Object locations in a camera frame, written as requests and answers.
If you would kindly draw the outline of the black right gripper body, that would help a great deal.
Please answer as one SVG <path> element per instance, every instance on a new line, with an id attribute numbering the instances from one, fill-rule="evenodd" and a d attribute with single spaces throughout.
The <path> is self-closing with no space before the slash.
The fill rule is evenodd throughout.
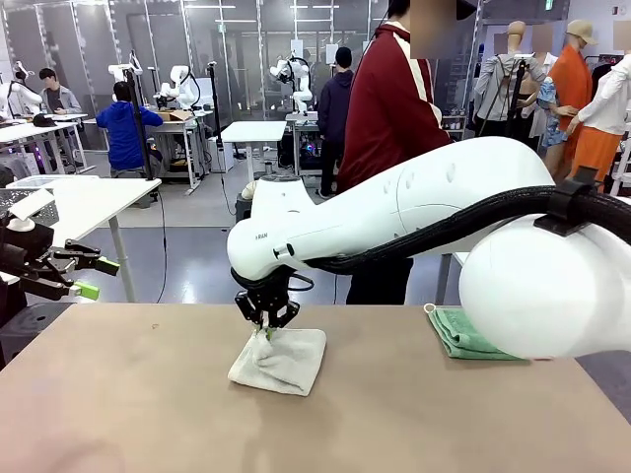
<path id="1" fill-rule="evenodd" d="M 259 280 L 241 276 L 235 269 L 231 270 L 231 275 L 242 288 L 235 299 L 248 297 L 253 305 L 285 305 L 289 300 L 290 269 L 274 269 Z"/>

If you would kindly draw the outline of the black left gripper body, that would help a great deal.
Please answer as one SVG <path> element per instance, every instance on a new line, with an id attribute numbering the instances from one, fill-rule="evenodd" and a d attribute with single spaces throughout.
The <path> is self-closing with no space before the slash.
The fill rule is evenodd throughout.
<path id="1" fill-rule="evenodd" d="M 35 261 L 53 244 L 53 229 L 41 224 L 28 232 L 1 228 L 1 271 L 14 276 L 33 272 Z"/>

